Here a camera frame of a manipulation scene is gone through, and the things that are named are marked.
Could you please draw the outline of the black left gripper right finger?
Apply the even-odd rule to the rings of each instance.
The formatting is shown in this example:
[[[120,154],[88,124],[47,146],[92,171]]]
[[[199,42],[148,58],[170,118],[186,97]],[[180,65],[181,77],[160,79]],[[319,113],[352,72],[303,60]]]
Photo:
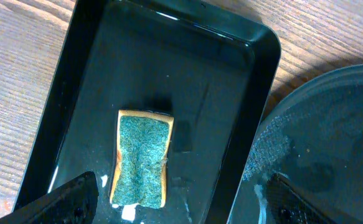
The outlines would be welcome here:
[[[266,182],[266,196],[276,223],[363,224],[280,172],[272,174]]]

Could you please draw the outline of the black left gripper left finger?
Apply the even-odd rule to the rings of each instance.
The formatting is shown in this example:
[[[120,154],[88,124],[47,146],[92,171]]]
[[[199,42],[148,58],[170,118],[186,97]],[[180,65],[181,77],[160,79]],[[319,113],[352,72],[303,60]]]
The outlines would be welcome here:
[[[0,218],[0,224],[92,224],[98,196],[96,176],[87,171]]]

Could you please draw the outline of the green and yellow sponge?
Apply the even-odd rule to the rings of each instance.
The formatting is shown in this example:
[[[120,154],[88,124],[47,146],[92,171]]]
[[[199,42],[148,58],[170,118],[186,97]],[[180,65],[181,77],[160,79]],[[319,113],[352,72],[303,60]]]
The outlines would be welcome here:
[[[153,209],[165,206],[167,152],[173,124],[174,118],[167,114],[118,111],[110,204]]]

